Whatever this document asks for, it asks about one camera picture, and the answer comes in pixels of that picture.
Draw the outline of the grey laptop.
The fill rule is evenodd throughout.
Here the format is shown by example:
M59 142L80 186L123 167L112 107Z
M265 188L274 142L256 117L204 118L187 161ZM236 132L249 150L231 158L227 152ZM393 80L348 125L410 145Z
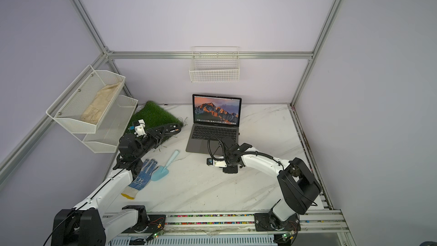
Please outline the grey laptop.
M240 97L193 94L193 126L185 151L223 156L223 139L238 141L241 107Z

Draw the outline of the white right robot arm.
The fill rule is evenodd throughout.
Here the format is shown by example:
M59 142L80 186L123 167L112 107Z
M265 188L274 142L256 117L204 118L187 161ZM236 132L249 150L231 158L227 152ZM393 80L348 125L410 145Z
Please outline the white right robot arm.
M207 150L207 165L221 168L225 174L237 174L239 169L249 167L277 180L282 198L267 213L254 214L257 231L298 230L299 216L318 205L315 201L321 185L300 158L280 159L248 143L239 145L230 137L220 140L211 136Z

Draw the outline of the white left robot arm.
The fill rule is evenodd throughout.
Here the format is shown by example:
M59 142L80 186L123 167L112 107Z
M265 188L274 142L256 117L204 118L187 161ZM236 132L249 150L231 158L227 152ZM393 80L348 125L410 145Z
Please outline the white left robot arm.
M143 161L142 157L181 130L181 124L170 123L150 128L141 136L123 135L109 177L76 206L56 214L46 241L53 246L104 246L128 229L138 232L157 229L143 205L127 205L108 218L104 215L133 181L149 181L156 171L157 161Z

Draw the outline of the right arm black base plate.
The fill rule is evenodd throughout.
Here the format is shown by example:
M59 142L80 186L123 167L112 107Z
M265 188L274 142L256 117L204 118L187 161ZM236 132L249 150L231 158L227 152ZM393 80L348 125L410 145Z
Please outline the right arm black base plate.
M267 231L300 231L298 214L292 214L287 220L280 220L273 213L255 213L255 229L257 232Z

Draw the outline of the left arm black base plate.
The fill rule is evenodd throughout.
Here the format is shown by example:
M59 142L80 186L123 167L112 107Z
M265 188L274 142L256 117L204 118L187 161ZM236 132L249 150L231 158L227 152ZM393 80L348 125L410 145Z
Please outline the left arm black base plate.
M148 215L146 222L141 222L122 233L156 233L165 228L167 216L164 214Z

